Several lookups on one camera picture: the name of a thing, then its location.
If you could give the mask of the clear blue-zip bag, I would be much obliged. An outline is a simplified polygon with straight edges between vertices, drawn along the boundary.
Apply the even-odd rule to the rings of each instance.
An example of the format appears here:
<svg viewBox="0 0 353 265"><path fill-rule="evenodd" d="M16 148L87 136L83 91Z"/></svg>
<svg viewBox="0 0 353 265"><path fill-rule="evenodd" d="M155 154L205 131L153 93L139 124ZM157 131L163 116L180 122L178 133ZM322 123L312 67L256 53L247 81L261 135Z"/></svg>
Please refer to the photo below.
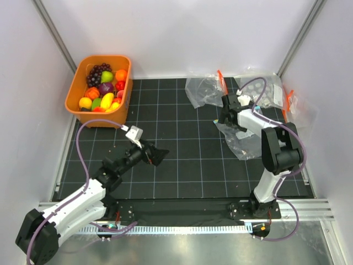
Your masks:
<svg viewBox="0 0 353 265"><path fill-rule="evenodd" d="M242 132L239 129L230 128L227 125L218 122L213 123L217 129L224 135L229 149L239 160L250 160L261 156L261 138L250 130Z"/></svg>

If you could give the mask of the red apple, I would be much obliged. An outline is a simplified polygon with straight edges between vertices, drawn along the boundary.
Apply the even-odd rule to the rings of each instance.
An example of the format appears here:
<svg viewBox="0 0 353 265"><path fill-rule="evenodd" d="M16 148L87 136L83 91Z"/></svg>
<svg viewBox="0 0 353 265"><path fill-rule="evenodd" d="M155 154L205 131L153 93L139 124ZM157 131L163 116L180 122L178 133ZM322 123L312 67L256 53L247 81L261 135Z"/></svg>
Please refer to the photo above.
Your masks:
<svg viewBox="0 0 353 265"><path fill-rule="evenodd" d="M117 81L117 83L115 84L115 88L117 91L123 91L125 89L125 81Z"/></svg>

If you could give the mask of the purple onion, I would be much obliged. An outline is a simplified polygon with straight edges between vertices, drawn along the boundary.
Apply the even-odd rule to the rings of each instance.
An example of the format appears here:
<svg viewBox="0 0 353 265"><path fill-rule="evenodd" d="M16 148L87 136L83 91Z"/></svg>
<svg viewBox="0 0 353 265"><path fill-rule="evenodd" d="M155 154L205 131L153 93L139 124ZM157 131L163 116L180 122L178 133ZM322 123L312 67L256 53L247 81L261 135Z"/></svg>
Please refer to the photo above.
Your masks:
<svg viewBox="0 0 353 265"><path fill-rule="evenodd" d="M101 83L98 87L101 96L114 92L114 85L111 82Z"/></svg>

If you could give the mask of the orange fruit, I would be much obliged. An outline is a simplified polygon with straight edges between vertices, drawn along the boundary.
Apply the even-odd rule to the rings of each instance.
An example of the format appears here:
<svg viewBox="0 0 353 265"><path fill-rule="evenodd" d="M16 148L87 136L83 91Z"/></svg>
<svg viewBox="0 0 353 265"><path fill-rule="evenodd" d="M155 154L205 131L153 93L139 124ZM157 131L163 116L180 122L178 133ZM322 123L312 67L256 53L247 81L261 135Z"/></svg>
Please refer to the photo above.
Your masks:
<svg viewBox="0 0 353 265"><path fill-rule="evenodd" d="M115 78L117 81L126 81L127 80L127 71L124 69L116 71Z"/></svg>

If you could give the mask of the orange plastic basket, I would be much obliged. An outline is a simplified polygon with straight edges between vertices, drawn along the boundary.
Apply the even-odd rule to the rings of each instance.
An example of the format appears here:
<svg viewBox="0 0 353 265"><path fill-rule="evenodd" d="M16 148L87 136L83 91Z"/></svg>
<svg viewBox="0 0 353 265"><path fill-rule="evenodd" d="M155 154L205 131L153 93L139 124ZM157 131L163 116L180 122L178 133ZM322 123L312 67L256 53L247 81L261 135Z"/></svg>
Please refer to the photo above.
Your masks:
<svg viewBox="0 0 353 265"><path fill-rule="evenodd" d="M93 112L91 109L85 109L79 107L79 100L85 97L85 91L88 89L86 84L86 76L93 68L94 65L101 65L107 63L111 67L111 72L114 75L114 79L111 83L114 85L117 83L115 73L118 70L124 69L127 71L127 80L125 81L125 89L123 98L117 98L117 90L114 88L114 100L113 102L120 103L120 106L113 112ZM107 123L107 120L114 121L119 124L124 124L127 118L127 111L129 109L129 103L132 92L132 79L130 78L131 73L131 62L130 59L122 55L94 55L83 59L79 64L68 95L66 97L65 106L66 109L74 114L81 123L86 123L87 127L113 127L113 124Z"/></svg>

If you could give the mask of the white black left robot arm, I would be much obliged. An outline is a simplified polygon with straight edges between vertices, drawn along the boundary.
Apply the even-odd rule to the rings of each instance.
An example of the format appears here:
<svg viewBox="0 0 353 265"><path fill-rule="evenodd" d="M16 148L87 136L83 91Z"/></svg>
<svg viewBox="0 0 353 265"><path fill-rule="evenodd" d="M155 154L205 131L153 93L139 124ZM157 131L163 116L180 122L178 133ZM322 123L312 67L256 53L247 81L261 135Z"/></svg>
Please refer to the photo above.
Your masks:
<svg viewBox="0 0 353 265"><path fill-rule="evenodd" d="M104 158L85 184L62 201L43 211L30 210L15 239L27 264L46 264L79 229L101 218L114 219L117 202L111 194L121 184L122 175L139 162L158 166L168 153L151 141L132 143L128 149L118 149L113 160Z"/></svg>

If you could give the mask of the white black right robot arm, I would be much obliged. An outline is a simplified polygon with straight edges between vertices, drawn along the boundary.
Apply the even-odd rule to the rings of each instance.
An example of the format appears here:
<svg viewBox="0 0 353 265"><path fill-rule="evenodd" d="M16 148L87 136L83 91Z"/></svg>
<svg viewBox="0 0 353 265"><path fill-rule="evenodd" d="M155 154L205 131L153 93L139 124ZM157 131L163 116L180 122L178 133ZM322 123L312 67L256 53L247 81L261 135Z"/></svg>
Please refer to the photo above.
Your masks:
<svg viewBox="0 0 353 265"><path fill-rule="evenodd" d="M250 131L261 139L264 166L260 182L250 194L248 211L256 219L264 218L276 202L277 191L294 169L304 163L304 150L293 123L279 123L255 110L254 104L242 105L235 93L222 96L221 124Z"/></svg>

